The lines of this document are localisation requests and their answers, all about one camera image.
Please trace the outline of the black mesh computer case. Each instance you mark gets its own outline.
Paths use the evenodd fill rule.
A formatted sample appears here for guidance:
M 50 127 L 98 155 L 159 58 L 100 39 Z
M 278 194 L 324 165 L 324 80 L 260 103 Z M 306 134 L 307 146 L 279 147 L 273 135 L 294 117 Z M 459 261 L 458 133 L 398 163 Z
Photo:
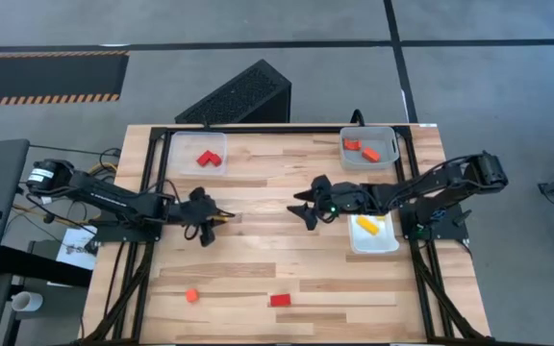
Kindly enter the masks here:
M 177 124 L 289 123 L 291 82 L 259 60 L 177 115 Z

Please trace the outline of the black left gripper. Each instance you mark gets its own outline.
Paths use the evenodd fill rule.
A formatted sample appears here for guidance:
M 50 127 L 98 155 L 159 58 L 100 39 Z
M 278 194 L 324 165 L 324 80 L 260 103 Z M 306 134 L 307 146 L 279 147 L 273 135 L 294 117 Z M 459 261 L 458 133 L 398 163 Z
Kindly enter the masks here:
M 226 224 L 235 215 L 218 209 L 203 187 L 197 187 L 191 192 L 189 200 L 181 204 L 181 213 L 184 217 L 184 238 L 193 240 L 199 237 L 202 247 L 208 247 L 215 241 L 214 227 Z M 215 219 L 216 216 L 227 216 L 229 220 L 222 223 Z

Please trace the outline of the black aluminium table frame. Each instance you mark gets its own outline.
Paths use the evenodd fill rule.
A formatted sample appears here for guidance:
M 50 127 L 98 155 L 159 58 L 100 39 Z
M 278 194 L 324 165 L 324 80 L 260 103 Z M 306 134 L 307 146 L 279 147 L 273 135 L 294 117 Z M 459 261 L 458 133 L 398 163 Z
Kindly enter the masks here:
M 325 175 L 332 184 L 395 185 L 449 161 L 439 133 L 419 124 L 397 128 L 400 157 L 379 170 L 346 170 L 340 130 L 355 124 L 230 124 L 215 127 L 133 125 L 127 130 L 115 182 L 141 191 L 178 192 L 203 187 L 217 206 L 234 213 L 216 226 L 215 241 L 184 238 L 178 225 L 143 245 L 117 242 L 98 252 L 84 311 L 81 346 L 141 344 L 412 343 L 483 346 L 474 329 L 482 317 L 474 300 L 460 306 L 447 296 L 454 283 L 476 291 L 472 263 L 456 245 L 441 268 L 435 242 L 462 219 L 448 210 L 430 240 L 414 237 L 411 205 L 392 210 L 399 248 L 352 251 L 348 216 L 318 222 L 308 231 L 287 210 L 293 195 Z M 175 175 L 166 170 L 172 135 L 180 131 L 227 136 L 224 176 Z M 188 289 L 199 292 L 189 303 Z M 269 297 L 291 296 L 288 307 Z

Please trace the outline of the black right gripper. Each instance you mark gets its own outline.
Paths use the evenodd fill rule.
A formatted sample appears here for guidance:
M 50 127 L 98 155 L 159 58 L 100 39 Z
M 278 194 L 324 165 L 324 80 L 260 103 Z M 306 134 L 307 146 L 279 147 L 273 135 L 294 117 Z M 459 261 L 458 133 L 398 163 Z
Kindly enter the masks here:
M 308 231 L 313 231 L 317 218 L 324 223 L 332 223 L 342 214 L 354 214 L 367 211 L 372 207 L 372 197 L 361 185 L 349 182 L 332 185 L 325 176 L 318 176 L 312 181 L 312 189 L 295 193 L 295 199 L 313 202 L 301 206 L 287 206 L 287 210 L 301 218 Z

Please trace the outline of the black hazard-striped floor mat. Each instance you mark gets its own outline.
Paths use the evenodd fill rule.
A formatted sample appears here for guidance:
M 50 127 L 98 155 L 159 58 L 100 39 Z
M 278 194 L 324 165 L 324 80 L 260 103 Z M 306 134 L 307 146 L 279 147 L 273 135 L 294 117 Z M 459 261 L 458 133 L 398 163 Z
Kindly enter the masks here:
M 130 53 L 0 53 L 0 106 L 115 102 Z

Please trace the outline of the white printed paper sheet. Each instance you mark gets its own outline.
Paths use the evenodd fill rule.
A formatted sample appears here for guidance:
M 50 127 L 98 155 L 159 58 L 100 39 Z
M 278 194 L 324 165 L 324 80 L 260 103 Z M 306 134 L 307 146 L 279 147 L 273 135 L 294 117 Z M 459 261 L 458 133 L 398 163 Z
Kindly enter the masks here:
M 96 256 L 90 253 L 85 246 L 93 239 L 92 226 L 85 229 L 68 228 L 63 237 L 56 261 L 92 270 L 95 266 Z

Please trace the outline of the grey plastic bin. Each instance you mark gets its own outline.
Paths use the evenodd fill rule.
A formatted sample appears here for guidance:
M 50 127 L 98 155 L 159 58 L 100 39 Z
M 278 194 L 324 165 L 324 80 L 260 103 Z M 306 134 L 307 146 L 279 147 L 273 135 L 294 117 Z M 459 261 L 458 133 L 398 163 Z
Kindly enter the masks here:
M 343 149 L 343 140 L 359 139 L 360 151 Z M 381 155 L 376 163 L 366 161 L 362 151 L 370 147 Z M 389 168 L 399 157 L 395 132 L 391 127 L 346 127 L 340 130 L 340 163 L 346 170 L 379 170 Z

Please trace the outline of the white plastic bin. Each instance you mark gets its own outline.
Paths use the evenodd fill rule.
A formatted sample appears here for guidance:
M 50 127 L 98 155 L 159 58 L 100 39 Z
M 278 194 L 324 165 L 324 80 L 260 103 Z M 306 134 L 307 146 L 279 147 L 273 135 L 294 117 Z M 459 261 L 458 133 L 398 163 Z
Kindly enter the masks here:
M 348 216 L 350 245 L 354 253 L 359 255 L 377 255 L 394 252 L 399 248 L 389 214 L 386 214 L 385 220 L 377 220 L 376 216 L 364 215 L 379 226 L 380 232 L 377 235 L 370 235 L 363 230 L 356 223 L 358 216 Z

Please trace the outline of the white cup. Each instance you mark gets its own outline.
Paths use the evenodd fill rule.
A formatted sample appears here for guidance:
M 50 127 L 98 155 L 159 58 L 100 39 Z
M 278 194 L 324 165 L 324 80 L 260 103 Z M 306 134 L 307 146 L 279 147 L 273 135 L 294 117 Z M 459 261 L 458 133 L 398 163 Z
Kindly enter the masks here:
M 39 293 L 21 291 L 12 296 L 12 310 L 16 312 L 34 312 L 40 309 L 43 297 Z

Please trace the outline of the clear plastic bin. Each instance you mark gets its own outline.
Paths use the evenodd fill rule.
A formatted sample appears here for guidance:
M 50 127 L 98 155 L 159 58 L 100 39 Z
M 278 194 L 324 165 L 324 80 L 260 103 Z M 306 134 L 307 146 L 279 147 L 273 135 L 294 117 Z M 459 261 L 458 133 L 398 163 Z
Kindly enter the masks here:
M 172 135 L 166 170 L 175 175 L 224 176 L 227 171 L 227 136 L 215 132 L 180 131 Z M 201 167 L 196 160 L 205 151 L 222 158 L 220 166 Z

